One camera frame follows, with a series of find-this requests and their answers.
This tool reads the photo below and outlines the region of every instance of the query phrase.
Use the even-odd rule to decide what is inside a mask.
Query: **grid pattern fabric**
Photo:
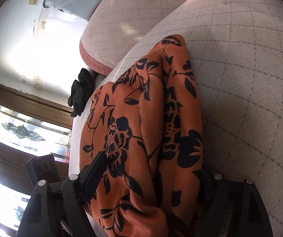
[[[201,99],[205,160],[231,180],[254,180],[274,236],[283,237],[283,2],[188,0],[102,84],[115,82],[170,34],[187,42]]]
[[[109,73],[155,25],[186,0],[102,0],[82,35],[80,53],[96,72]]]

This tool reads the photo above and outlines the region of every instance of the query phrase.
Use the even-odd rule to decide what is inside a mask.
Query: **metal screw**
[[[38,185],[39,186],[44,186],[46,184],[46,181],[45,180],[40,180],[39,182],[38,182]]]
[[[221,180],[223,178],[223,176],[221,174],[214,174],[214,178],[216,180]]]
[[[73,174],[73,175],[69,176],[69,179],[70,179],[71,181],[77,180],[77,179],[78,179],[78,175]]]
[[[247,183],[248,183],[248,184],[253,184],[254,181],[253,181],[253,180],[250,180],[250,179],[247,179]]]

